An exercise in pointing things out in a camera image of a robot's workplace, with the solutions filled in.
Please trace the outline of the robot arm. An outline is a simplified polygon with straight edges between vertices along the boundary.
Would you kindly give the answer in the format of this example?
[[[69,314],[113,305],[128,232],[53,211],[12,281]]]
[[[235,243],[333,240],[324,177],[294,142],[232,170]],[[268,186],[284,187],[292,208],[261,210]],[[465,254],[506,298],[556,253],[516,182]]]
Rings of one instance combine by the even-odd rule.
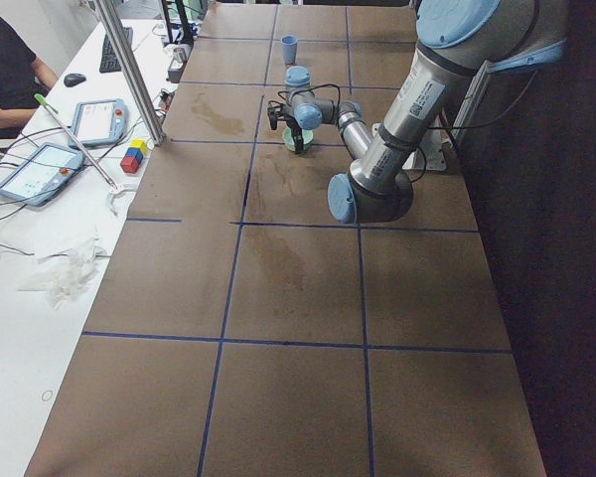
[[[279,100],[269,101],[270,127],[285,122],[301,152],[304,132],[336,125],[353,161],[330,180],[331,215],[342,224],[395,221],[413,201],[403,166],[458,83],[485,62],[503,71],[557,61],[567,16],[565,1],[424,1],[409,74],[376,131],[356,103],[317,97],[303,67],[289,68]]]

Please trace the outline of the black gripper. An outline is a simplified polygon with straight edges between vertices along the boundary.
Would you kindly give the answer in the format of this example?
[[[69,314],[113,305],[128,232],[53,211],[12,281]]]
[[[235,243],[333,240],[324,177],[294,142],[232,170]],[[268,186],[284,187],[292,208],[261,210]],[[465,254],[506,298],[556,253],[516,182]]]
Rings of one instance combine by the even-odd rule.
[[[303,152],[303,135],[297,119],[294,117],[293,109],[286,103],[280,101],[269,101],[267,103],[267,118],[271,130],[276,130],[279,122],[285,122],[290,128],[293,152]]]

